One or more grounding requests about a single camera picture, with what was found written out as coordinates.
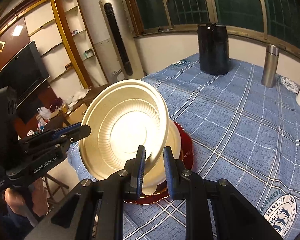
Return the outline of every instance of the red plate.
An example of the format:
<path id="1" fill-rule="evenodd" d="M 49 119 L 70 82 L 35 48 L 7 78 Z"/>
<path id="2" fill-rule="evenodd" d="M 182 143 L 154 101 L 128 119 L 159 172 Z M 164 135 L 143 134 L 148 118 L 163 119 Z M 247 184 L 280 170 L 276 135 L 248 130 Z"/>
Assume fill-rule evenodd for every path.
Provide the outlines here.
<path id="1" fill-rule="evenodd" d="M 182 160 L 186 169 L 191 170 L 193 165 L 193 149 L 192 149 L 192 140 L 190 136 L 184 131 L 182 126 L 177 122 L 174 122 L 177 126 L 180 137 L 181 137 L 181 152 L 179 156 L 179 160 Z M 136 201 L 125 201 L 133 204 L 138 205 L 149 205 L 159 200 L 166 198 L 169 196 L 167 182 L 164 181 L 163 183 L 157 186 L 157 190 L 152 195 L 144 195 L 141 194 L 141 197 Z"/>

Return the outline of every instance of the person's hand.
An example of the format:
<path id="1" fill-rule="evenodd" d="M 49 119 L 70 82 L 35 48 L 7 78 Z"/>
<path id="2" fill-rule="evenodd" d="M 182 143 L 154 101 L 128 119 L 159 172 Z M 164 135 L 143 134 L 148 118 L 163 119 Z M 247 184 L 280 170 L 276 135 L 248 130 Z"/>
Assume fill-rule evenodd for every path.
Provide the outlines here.
<path id="1" fill-rule="evenodd" d="M 34 191 L 31 193 L 33 202 L 32 210 L 39 217 L 41 217 L 48 212 L 47 191 L 43 187 L 43 180 L 41 178 L 37 179 L 33 185 Z M 4 192 L 4 198 L 6 203 L 15 214 L 26 216 L 20 208 L 21 206 L 25 205 L 26 202 L 18 192 L 7 188 Z"/>

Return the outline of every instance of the window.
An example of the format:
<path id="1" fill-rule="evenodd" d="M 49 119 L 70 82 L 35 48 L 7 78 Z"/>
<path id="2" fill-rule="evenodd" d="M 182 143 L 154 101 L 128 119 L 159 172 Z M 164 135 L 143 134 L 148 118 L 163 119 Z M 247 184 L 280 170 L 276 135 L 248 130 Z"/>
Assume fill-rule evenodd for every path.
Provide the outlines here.
<path id="1" fill-rule="evenodd" d="M 196 31 L 218 22 L 229 35 L 271 43 L 300 58 L 300 7 L 295 0 L 126 0 L 136 35 Z"/>
<path id="2" fill-rule="evenodd" d="M 265 0 L 268 34 L 300 49 L 300 7 L 295 0 Z"/>
<path id="3" fill-rule="evenodd" d="M 162 0 L 136 0 L 144 29 L 168 26 Z"/>
<path id="4" fill-rule="evenodd" d="M 215 0 L 215 4 L 219 23 L 263 32 L 259 0 Z"/>
<path id="5" fill-rule="evenodd" d="M 209 22 L 206 0 L 166 0 L 171 23 L 203 24 Z"/>

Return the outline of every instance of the metal screw head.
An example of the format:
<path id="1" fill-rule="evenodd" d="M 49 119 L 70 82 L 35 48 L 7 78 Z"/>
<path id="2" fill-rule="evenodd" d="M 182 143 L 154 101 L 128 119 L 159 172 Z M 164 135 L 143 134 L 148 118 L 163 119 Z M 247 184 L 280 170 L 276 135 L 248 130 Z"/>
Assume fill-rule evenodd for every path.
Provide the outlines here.
<path id="1" fill-rule="evenodd" d="M 226 179 L 219 179 L 218 182 L 221 186 L 227 186 L 229 184 L 229 181 Z"/>
<path id="2" fill-rule="evenodd" d="M 124 177 L 124 176 L 127 176 L 127 175 L 128 175 L 128 171 L 126 171 L 126 170 L 121 170 L 121 171 L 118 172 L 118 174 L 119 174 L 120 177 Z"/>
<path id="3" fill-rule="evenodd" d="M 185 176 L 190 176 L 191 173 L 192 173 L 191 170 L 183 170 L 183 171 L 182 171 L 182 174 L 185 175 Z"/>
<path id="4" fill-rule="evenodd" d="M 87 187 L 91 184 L 91 180 L 89 179 L 84 179 L 83 181 L 81 181 L 81 185 L 84 187 Z"/>

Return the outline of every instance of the printed logo on tablecloth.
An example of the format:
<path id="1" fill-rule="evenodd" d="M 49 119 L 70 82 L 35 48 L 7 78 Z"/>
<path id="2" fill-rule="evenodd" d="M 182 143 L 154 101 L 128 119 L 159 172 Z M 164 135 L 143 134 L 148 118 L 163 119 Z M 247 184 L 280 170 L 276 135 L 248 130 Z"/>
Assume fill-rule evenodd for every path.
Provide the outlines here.
<path id="1" fill-rule="evenodd" d="M 279 189 L 271 194 L 260 207 L 259 212 L 263 213 L 263 210 L 268 206 L 268 209 L 263 214 L 263 217 L 272 225 L 272 227 L 280 234 L 282 238 L 291 229 L 297 210 L 297 204 L 294 196 L 281 195 L 276 200 L 271 201 L 274 197 L 280 195 L 282 191 Z"/>
<path id="2" fill-rule="evenodd" d="M 188 64 L 190 63 L 189 61 L 187 61 L 186 59 L 183 59 L 183 60 L 179 60 L 173 64 L 171 64 L 170 66 L 181 66 L 181 65 L 184 65 L 184 64 Z"/>
<path id="3" fill-rule="evenodd" d="M 279 84 L 283 85 L 286 89 L 290 90 L 292 93 L 297 94 L 299 92 L 298 85 L 291 79 L 286 77 L 280 77 L 278 79 Z"/>

